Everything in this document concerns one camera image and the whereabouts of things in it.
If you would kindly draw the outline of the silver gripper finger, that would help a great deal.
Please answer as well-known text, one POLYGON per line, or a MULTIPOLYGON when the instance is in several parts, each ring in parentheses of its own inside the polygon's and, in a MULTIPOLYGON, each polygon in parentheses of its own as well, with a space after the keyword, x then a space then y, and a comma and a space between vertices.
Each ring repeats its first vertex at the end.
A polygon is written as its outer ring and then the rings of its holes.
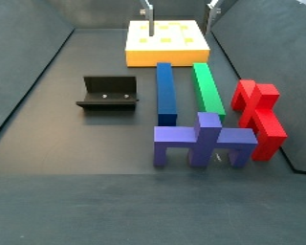
POLYGON ((142 9, 139 10, 139 14, 144 16, 144 19, 148 22, 148 35, 154 35, 154 7, 148 3, 148 0, 139 0, 142 9))
POLYGON ((211 0, 210 3, 206 5, 207 7, 207 19, 206 19, 206 31, 210 31, 211 22, 215 16, 219 14, 220 9, 219 6, 222 4, 222 0, 211 0))

